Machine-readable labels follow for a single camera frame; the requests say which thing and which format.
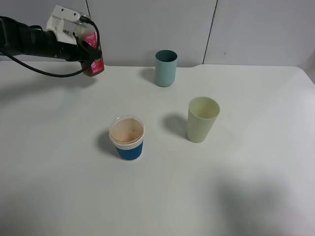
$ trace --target plastic cup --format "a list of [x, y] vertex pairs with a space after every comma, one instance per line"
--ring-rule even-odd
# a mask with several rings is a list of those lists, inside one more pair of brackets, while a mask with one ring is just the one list
[[109, 138], [119, 156], [126, 161], [137, 159], [142, 153], [144, 126], [134, 116], [121, 116], [109, 127]]
[[189, 103], [187, 137], [193, 143], [203, 142], [214, 124], [220, 106], [208, 97], [196, 97]]
[[171, 50], [156, 53], [156, 83], [161, 87], [171, 86], [175, 81], [177, 54]]

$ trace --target pale green cup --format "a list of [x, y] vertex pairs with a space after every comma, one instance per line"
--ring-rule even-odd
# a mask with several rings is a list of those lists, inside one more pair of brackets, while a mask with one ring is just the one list
[[187, 137], [193, 143], [203, 142], [220, 112], [218, 103], [208, 97], [196, 97], [189, 103]]

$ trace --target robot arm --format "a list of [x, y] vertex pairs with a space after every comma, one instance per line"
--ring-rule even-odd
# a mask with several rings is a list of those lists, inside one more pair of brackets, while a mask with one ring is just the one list
[[99, 37], [96, 48], [93, 48], [87, 42], [79, 40], [74, 33], [64, 30], [65, 20], [80, 27], [86, 27], [86, 23], [96, 27], [88, 17], [61, 6], [56, 6], [49, 18], [48, 31], [43, 31], [40, 26], [27, 26], [0, 16], [0, 55], [11, 59], [15, 55], [60, 58], [66, 61], [88, 62], [89, 65], [101, 58]]

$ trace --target gray wall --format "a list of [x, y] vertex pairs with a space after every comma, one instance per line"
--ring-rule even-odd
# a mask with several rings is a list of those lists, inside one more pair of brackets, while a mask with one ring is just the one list
[[158, 50], [179, 66], [202, 64], [216, 0], [88, 0], [107, 65], [154, 65]]
[[219, 0], [205, 64], [314, 70], [314, 0]]
[[[85, 0], [2, 0], [0, 15], [27, 25], [40, 25], [46, 29], [46, 23], [56, 5], [88, 13]], [[31, 56], [17, 56], [17, 58], [21, 60], [58, 60]], [[0, 56], [0, 60], [8, 60], [8, 58]]]

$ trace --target paper cup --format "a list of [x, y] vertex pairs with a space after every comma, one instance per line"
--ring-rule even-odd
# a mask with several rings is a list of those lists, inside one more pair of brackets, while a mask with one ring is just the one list
[[220, 106], [208, 97], [196, 97], [189, 103], [187, 137], [193, 143], [203, 142], [214, 124]]
[[143, 137], [143, 123], [134, 116], [118, 117], [109, 127], [109, 138], [120, 157], [126, 161], [133, 161], [141, 155]]

